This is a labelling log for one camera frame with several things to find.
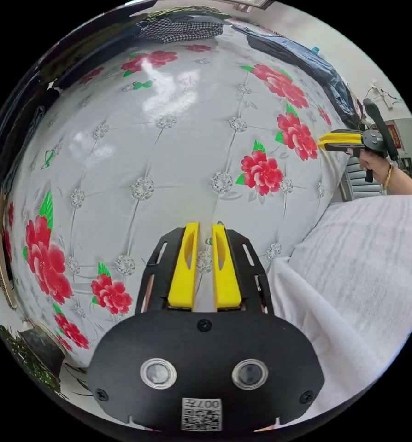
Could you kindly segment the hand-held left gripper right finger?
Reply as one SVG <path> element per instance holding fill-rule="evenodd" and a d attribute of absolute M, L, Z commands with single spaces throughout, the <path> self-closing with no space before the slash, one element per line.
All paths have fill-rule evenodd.
<path fill-rule="evenodd" d="M 240 309 L 241 294 L 225 227 L 212 225 L 212 273 L 215 309 Z"/>

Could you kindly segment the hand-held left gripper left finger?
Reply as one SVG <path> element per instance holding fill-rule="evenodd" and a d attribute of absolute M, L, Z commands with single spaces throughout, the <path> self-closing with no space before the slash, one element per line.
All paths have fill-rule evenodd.
<path fill-rule="evenodd" d="M 194 307 L 198 235 L 198 222 L 186 224 L 167 298 L 170 308 L 193 309 Z"/>

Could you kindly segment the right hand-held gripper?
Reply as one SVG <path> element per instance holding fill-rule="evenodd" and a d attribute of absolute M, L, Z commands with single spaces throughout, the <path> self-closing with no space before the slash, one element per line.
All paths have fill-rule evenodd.
<path fill-rule="evenodd" d="M 342 152 L 359 159 L 360 150 L 373 152 L 387 159 L 388 147 L 381 133 L 374 129 L 363 132 L 337 129 L 323 135 L 318 147 L 328 152 Z"/>

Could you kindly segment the person's right hand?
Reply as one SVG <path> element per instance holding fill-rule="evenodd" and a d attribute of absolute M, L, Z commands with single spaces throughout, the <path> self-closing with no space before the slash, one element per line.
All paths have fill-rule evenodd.
<path fill-rule="evenodd" d="M 387 159 L 363 149 L 360 150 L 359 164 L 363 171 L 371 171 L 374 180 L 381 185 L 384 185 L 388 172 L 392 167 Z"/>

